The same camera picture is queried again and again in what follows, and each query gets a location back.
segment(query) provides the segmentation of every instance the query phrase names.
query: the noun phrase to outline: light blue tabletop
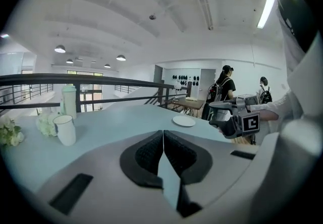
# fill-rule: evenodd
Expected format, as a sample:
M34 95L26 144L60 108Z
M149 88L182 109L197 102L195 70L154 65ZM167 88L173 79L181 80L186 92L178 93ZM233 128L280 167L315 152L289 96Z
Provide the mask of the light blue tabletop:
M75 122L76 143L64 146L58 137L46 137L36 127L37 117L21 117L25 140L17 147L6 147L2 154L15 181L32 192L37 192L54 173L84 153L102 145L134 135L157 130L171 130L201 138L230 142L208 121L194 118L193 127L173 123L181 115L154 105L137 105L116 110L79 113Z

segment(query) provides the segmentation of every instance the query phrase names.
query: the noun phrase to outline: white saucer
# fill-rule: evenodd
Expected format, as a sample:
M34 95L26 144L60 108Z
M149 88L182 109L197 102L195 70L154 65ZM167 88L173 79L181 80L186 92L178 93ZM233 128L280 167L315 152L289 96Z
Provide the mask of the white saucer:
M176 116L173 118L175 124L185 127L191 127L195 125L195 121L190 117Z

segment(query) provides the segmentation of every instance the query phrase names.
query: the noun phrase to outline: ceiling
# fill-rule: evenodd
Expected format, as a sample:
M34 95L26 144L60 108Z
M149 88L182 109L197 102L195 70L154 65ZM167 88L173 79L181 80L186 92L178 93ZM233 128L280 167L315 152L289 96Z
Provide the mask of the ceiling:
M21 0L8 29L18 42L56 65L84 56L97 61L93 68L109 63L118 70L132 59L142 61L143 54L153 56L154 49L145 48L156 41L177 36L235 31L280 40L275 13L263 29L256 27L264 4L265 0ZM58 44L66 47L66 54L53 51ZM119 54L127 61L117 61Z

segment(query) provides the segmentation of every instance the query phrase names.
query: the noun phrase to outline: black backpack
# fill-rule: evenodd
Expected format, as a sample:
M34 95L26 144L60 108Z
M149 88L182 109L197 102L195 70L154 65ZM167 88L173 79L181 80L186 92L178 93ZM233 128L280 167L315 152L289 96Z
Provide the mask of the black backpack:
M215 83L213 86L211 86L208 91L206 102L211 103L214 101L220 101L222 96L222 86L229 80L230 78L226 77L221 84Z
M262 88L262 94L260 95L259 98L259 104L267 104L269 102L272 102L272 95L270 93L270 87L268 87L268 90L264 90L263 86L261 85Z

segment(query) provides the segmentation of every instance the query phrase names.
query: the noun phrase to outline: black railing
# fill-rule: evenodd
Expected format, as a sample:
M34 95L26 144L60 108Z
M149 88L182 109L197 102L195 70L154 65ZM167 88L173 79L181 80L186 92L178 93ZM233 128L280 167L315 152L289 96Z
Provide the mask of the black railing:
M152 104L159 102L162 105L162 100L165 98L165 103L162 105L167 108L167 102L170 97L175 95L169 95L170 89L174 89L173 85L148 82L148 81L138 81L130 79L121 79L113 77L103 77L103 76L90 76L90 75L72 75L72 74L16 74L16 75L6 75L0 77L0 89L2 86L9 85L37 85L37 84L47 84L48 82L53 84L68 84L72 83L76 87L76 111L81 112L81 105L87 104L97 104L97 103L111 103L111 102L121 102L121 101L131 101L131 100L149 100L153 99ZM80 90L81 84L98 84L98 85L114 85L114 86L132 86L132 87L151 87L158 88L158 92L154 96L145 97L132 97L132 98L115 98L115 99L101 99L101 100L90 100L81 101ZM55 107L60 106L60 103L37 103L37 104L9 104L0 105L0 110L3 109L16 109L16 108L37 108L37 107Z
M16 105L32 97L42 95L53 90L52 84L11 85L0 87L0 105Z
M136 90L139 87L135 87L135 86L123 86L123 85L115 85L115 90L119 91L119 92L126 92L126 93L130 93L134 90Z

